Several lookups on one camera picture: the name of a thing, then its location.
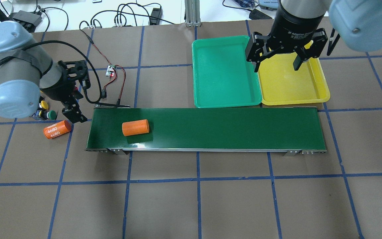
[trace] black power brick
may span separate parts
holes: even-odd
[[[163,11],[161,8],[155,9],[153,8],[153,11],[151,12],[151,16],[155,18],[162,18]],[[149,25],[159,25],[160,19],[150,18]]]
[[[256,20],[256,19],[272,19],[270,16],[264,14],[263,12],[261,12],[261,11],[259,11],[257,9],[253,9],[253,11],[250,12],[248,17],[251,20]]]

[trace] green cap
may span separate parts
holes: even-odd
[[[57,113],[55,111],[48,111],[47,112],[47,118],[49,120],[55,120],[55,119],[57,119]]]

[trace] yellow cylinder cap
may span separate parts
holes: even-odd
[[[41,101],[41,103],[39,104],[39,106],[44,109],[44,110],[49,110],[50,107],[48,106],[48,103],[46,101]]]

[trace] orange cylinder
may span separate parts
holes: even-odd
[[[122,124],[122,132],[124,136],[142,134],[150,132],[150,126],[148,120],[136,120],[124,122]]]
[[[60,121],[57,124],[52,124],[44,128],[44,135],[48,139],[53,139],[72,130],[70,123],[66,120]]]

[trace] yellow plastic bin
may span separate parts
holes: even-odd
[[[277,54],[261,62],[258,76],[262,103],[268,106],[324,103],[330,93],[319,59],[309,59],[294,71],[296,53]]]

